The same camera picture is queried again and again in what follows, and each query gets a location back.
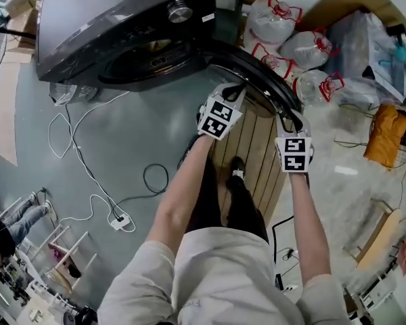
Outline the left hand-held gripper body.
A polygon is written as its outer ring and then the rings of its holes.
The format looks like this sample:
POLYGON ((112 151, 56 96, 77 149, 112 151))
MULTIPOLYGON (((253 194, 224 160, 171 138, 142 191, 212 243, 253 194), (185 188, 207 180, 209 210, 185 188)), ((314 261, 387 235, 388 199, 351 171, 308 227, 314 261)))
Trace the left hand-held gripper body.
POLYGON ((208 97, 199 109, 198 134, 224 138, 242 117, 242 113, 217 97, 208 97))

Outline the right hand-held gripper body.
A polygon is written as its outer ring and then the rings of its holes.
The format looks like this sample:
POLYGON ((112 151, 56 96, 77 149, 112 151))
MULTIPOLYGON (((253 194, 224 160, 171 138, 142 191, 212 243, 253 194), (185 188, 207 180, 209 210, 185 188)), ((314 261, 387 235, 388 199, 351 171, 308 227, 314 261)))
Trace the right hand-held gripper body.
POLYGON ((281 133, 275 143, 284 173, 308 172, 313 159, 312 139, 308 133, 281 133))

